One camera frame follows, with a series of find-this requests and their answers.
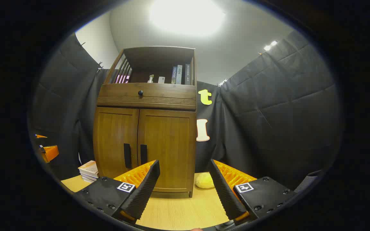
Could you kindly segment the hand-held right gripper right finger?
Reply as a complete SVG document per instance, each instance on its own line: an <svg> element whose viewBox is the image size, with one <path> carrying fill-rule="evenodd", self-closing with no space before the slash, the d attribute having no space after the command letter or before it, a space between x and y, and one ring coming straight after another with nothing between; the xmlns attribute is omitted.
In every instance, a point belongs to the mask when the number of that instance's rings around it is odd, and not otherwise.
<svg viewBox="0 0 370 231"><path fill-rule="evenodd" d="M255 178L214 159L209 172L225 214L235 225L273 214L296 195L271 177Z"/></svg>

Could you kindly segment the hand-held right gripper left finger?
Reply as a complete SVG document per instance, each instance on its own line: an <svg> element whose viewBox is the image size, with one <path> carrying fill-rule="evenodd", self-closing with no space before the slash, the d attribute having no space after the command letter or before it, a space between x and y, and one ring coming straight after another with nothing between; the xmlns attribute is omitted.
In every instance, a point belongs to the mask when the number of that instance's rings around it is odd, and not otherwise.
<svg viewBox="0 0 370 231"><path fill-rule="evenodd" d="M159 176L159 160L153 160L115 178L100 177L74 195L93 209L135 224L141 218Z"/></svg>

